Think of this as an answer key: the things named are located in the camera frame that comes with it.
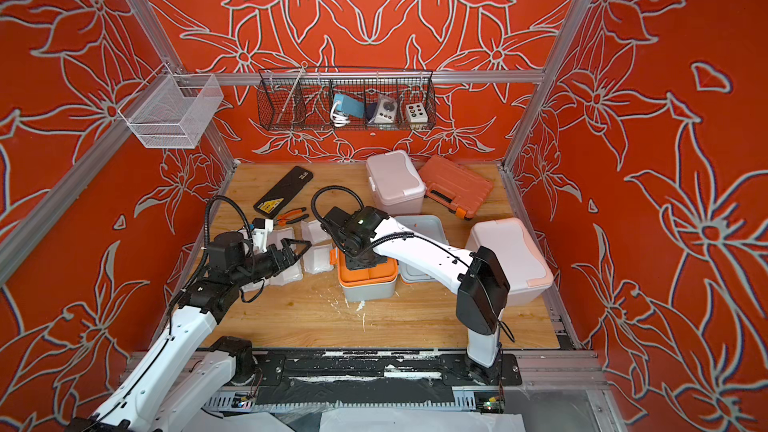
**white wire basket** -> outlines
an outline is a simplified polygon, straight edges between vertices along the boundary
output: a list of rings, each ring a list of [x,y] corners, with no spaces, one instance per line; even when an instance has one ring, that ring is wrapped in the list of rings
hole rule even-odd
[[[203,87],[180,87],[171,75],[157,80],[140,107],[121,115],[144,147],[194,149],[224,99],[216,76],[211,74]]]

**pliers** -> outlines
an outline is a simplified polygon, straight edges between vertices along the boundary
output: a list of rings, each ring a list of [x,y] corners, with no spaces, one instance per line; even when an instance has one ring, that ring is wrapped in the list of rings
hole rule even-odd
[[[295,224],[310,217],[309,214],[300,216],[302,212],[306,212],[306,207],[292,208],[288,212],[275,217],[275,224],[278,226],[288,226],[289,224]]]

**orange wall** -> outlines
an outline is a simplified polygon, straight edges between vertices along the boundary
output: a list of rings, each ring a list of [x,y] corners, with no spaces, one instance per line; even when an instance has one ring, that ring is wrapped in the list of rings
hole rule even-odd
[[[0,0],[0,50],[1,241],[160,62],[124,0]]]
[[[123,0],[0,0],[0,240],[159,64]],[[133,137],[0,288],[0,430],[61,430],[145,350],[225,170]]]
[[[150,0],[188,70],[312,65],[542,67],[570,0]],[[266,132],[255,91],[229,88],[216,124],[244,161],[363,160],[382,150],[504,156],[533,85],[438,88],[430,132]]]
[[[768,430],[766,0],[593,0],[515,175],[632,430]]]

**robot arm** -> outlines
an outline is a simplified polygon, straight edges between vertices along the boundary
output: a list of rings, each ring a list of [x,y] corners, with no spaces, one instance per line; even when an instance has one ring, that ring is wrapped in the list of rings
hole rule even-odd
[[[352,194],[360,210],[350,215],[333,207],[325,216],[316,208],[318,197],[329,190]],[[412,265],[434,277],[456,294],[456,317],[468,329],[467,355],[484,368],[494,365],[498,352],[498,323],[509,293],[509,282],[496,255],[486,247],[477,252],[437,243],[398,223],[385,212],[366,207],[354,192],[331,186],[312,197],[312,212],[336,246],[360,265],[379,263],[381,256]]]
[[[73,418],[67,432],[132,430],[181,431],[216,390],[226,384],[247,385],[255,378],[251,342],[222,337],[211,345],[200,366],[168,395],[174,381],[203,340],[224,319],[245,284],[274,277],[295,264],[309,242],[284,238],[282,249],[240,232],[219,234],[206,241],[207,254],[193,277],[199,276],[178,300],[159,339],[128,379],[87,419]],[[291,245],[304,245],[296,254]]]
[[[377,237],[403,232],[410,232],[415,237],[384,242],[374,247],[373,251],[423,271],[456,294],[456,316],[467,326],[467,356],[485,368],[491,367],[498,352],[498,322],[502,320],[507,293],[509,293],[509,285],[504,274],[501,274],[501,278],[503,278],[500,281],[501,284],[495,281],[495,277],[475,283],[475,288],[479,284],[479,288],[475,292],[481,293],[476,297],[481,304],[478,306],[472,292],[469,292],[469,289],[472,288],[469,284],[469,280],[472,279],[471,276],[468,278],[465,289],[462,289],[462,283],[467,277],[468,270],[472,268],[473,263],[477,264],[474,252],[464,248],[443,245],[425,235],[414,232],[394,218],[388,218],[376,227]],[[493,254],[493,252],[486,248],[485,254]],[[486,287],[493,291],[503,290],[504,292],[497,294],[495,302],[492,302],[491,297],[486,297]],[[482,317],[482,314],[478,316],[476,313],[479,312],[479,307],[485,305],[487,305],[485,310],[488,319]]]

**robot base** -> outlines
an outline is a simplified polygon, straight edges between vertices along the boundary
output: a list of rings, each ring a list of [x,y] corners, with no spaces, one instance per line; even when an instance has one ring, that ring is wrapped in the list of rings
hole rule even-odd
[[[498,385],[499,370],[502,385],[514,387],[523,383],[518,360],[512,354],[497,354],[489,368],[476,364],[466,354],[443,354],[440,364],[445,385]]]

